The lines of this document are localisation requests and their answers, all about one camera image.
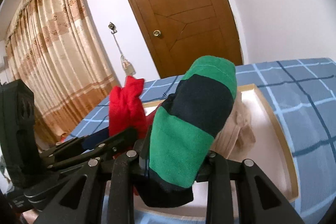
green stripe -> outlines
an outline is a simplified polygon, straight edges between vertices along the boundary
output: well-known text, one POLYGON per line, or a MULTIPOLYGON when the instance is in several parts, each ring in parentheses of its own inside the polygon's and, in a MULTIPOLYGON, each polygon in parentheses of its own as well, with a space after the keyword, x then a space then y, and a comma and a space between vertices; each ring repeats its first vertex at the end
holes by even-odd
POLYGON ((163 180, 188 188, 214 138, 203 130, 171 116, 160 107, 154 117, 149 166, 163 180))
POLYGON ((236 99, 236 67, 229 60, 210 55, 202 56, 192 64, 182 80, 187 80, 194 74, 209 77, 224 84, 230 90, 233 100, 236 99))

curtain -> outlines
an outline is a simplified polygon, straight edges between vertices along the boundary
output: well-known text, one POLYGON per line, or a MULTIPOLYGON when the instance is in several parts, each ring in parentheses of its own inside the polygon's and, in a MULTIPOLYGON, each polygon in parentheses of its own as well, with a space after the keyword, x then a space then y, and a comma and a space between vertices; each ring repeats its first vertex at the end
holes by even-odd
POLYGON ((34 92, 35 133, 55 143, 118 82, 83 0, 30 0, 21 8, 6 41, 9 68, 34 92))

door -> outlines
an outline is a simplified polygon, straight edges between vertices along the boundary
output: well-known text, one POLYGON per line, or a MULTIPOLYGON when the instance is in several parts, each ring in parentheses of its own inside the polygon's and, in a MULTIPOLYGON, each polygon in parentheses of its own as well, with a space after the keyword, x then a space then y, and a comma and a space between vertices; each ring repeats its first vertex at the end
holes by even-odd
POLYGON ((242 64, 228 0, 129 0, 161 77, 184 74, 203 55, 242 64))

patterned curtain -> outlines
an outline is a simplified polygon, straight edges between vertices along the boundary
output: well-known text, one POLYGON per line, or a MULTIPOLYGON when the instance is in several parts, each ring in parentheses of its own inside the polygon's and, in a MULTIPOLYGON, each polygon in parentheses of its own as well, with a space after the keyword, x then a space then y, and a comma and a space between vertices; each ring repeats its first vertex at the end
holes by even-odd
POLYGON ((55 143, 118 82, 83 0, 30 0, 21 10, 9 28, 9 67, 34 92, 36 134, 55 143))

bedsheet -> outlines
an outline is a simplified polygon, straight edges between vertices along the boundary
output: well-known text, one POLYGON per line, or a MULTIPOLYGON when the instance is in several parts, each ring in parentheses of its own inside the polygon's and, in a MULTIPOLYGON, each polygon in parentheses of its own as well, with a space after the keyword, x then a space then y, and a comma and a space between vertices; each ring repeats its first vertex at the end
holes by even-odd
MULTIPOLYGON (((300 196, 293 207, 317 224, 336 197, 336 64, 329 58, 265 62, 236 67, 238 85, 255 84, 272 107, 293 154, 300 196)), ((146 82, 142 102, 165 99, 182 76, 146 82)), ((105 98, 68 139, 108 126, 105 98)), ((136 223, 204 223, 135 212, 136 223)))

